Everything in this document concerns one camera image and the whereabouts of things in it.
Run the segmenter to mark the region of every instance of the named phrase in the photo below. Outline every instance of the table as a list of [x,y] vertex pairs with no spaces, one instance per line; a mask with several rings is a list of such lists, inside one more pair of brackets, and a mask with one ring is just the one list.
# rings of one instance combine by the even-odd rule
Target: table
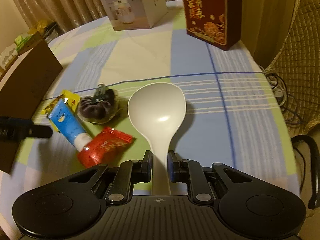
[[[118,90],[120,118],[108,125],[136,138],[114,163],[142,159],[147,141],[127,117],[129,97],[153,82],[171,82],[185,93],[187,115],[172,140],[182,158],[210,167],[221,162],[299,194],[290,138],[273,92],[242,42],[222,51],[188,36],[181,1],[168,2],[169,12],[156,27],[114,32],[104,17],[56,38],[50,48],[64,67],[34,115],[63,89],[92,95],[99,83]],[[92,135],[102,126],[84,123]],[[10,175],[0,173],[0,226],[11,239],[19,236],[12,204],[23,192],[83,169],[75,148],[59,133],[51,139],[26,139]],[[150,183],[135,185],[149,194]],[[181,185],[173,194],[183,192]]]

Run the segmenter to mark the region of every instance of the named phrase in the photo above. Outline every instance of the beige curtain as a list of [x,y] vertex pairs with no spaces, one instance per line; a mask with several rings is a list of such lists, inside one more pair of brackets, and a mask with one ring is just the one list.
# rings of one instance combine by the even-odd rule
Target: beige curtain
[[241,40],[266,68],[278,54],[292,21],[295,0],[242,0]]
[[39,20],[58,23],[65,33],[106,16],[100,0],[14,0],[29,27]]

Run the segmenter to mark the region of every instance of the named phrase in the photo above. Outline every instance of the beige chair cushion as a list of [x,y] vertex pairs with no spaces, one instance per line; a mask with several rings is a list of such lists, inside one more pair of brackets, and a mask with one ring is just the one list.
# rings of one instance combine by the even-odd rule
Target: beige chair cushion
[[296,111],[303,123],[288,126],[291,137],[306,134],[320,123],[319,33],[320,0],[300,0],[283,47],[267,68],[284,79],[288,93],[297,100],[289,98],[287,108]]

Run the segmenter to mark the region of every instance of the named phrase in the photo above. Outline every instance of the white box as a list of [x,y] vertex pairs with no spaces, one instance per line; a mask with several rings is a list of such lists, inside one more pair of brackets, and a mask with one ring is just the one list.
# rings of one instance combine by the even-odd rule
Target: white box
[[101,0],[115,31],[152,28],[167,13],[165,0]]

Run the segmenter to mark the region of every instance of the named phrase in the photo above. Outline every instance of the blue tube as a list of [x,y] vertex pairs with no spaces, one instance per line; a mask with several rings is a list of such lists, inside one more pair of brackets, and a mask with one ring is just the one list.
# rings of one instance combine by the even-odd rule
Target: blue tube
[[81,151],[92,140],[62,99],[56,104],[48,118],[78,151]]

